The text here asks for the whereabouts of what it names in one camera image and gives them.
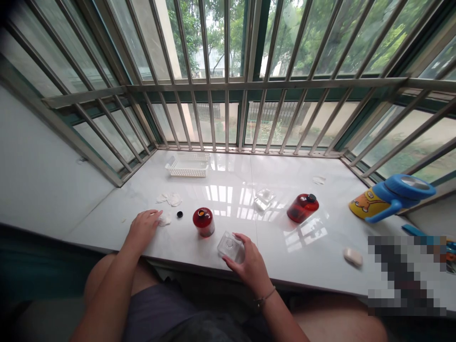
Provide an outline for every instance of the white wall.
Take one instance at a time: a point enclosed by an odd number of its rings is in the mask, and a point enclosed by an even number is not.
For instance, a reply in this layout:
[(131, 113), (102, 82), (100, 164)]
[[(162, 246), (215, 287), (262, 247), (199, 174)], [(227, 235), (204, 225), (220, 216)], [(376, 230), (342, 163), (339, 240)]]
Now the white wall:
[(0, 86), (0, 221), (64, 237), (114, 188)]
[(448, 236), (456, 240), (456, 195), (442, 199), (407, 215), (408, 219), (428, 235)]

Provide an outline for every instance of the pixelated area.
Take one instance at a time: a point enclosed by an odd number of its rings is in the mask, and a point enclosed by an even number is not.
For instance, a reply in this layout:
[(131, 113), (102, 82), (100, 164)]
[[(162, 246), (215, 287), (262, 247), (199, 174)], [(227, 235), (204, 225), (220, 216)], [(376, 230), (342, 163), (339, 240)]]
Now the pixelated area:
[(447, 272), (446, 243), (446, 237), (369, 236), (369, 254), (381, 264), (389, 287), (368, 291), (369, 314), (446, 316), (433, 290)]

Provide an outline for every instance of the blue water bottle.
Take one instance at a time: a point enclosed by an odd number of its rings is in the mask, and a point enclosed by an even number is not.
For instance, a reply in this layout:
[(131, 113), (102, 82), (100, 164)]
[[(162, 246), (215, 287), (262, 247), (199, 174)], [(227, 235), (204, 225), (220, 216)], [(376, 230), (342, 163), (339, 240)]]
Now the blue water bottle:
[(397, 214), (436, 194), (436, 189), (425, 181), (397, 174), (368, 189), (349, 204), (350, 210), (366, 222), (376, 223)]

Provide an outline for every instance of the white tile countertop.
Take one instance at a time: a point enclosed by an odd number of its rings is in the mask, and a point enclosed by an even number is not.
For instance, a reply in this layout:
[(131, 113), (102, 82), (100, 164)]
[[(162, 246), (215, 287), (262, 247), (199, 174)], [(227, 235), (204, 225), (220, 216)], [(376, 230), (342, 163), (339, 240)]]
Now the white tile countertop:
[[(228, 270), (218, 256), (217, 245), (227, 230), (249, 236), (258, 246), (272, 279), (312, 288), (359, 296), (394, 298), (394, 287), (382, 265), (369, 253), (369, 236), (406, 236), (399, 216), (370, 225), (356, 217), (349, 202), (366, 186), (336, 159), (257, 156), (210, 153), (206, 178), (171, 177), (165, 164), (173, 151), (157, 151), (119, 189), (113, 190), (65, 241), (119, 250), (135, 216), (147, 209), (170, 212), (172, 222), (159, 227), (144, 255)], [(326, 178), (323, 185), (314, 176)], [(268, 187), (276, 194), (264, 213), (253, 206), (254, 193)], [(176, 192), (182, 203), (171, 207), (156, 203), (163, 192)], [(319, 209), (304, 223), (296, 224), (286, 210), (297, 195), (313, 193)], [(214, 214), (215, 232), (200, 238), (192, 222), (194, 211), (208, 207)], [(178, 211), (183, 217), (178, 219)], [(343, 249), (361, 253), (363, 266), (356, 269), (343, 258)], [(456, 276), (439, 271), (432, 255), (420, 254), (420, 246), (403, 246), (413, 261), (416, 279), (426, 281), (428, 296), (440, 306), (456, 311)]]

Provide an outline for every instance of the hand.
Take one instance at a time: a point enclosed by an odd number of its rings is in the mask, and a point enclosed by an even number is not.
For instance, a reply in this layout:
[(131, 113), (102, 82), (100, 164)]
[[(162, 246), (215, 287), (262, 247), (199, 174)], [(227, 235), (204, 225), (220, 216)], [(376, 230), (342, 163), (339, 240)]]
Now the hand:
[(146, 210), (138, 214), (130, 226), (130, 231), (123, 243), (122, 250), (128, 251), (138, 258), (155, 236), (159, 223), (158, 218), (163, 210)]
[(250, 287), (257, 299), (267, 296), (272, 291), (273, 285), (258, 248), (244, 234), (233, 233), (233, 235), (244, 244), (246, 258), (242, 264), (234, 262), (227, 256), (223, 256), (222, 259), (232, 271), (237, 273), (244, 284)]

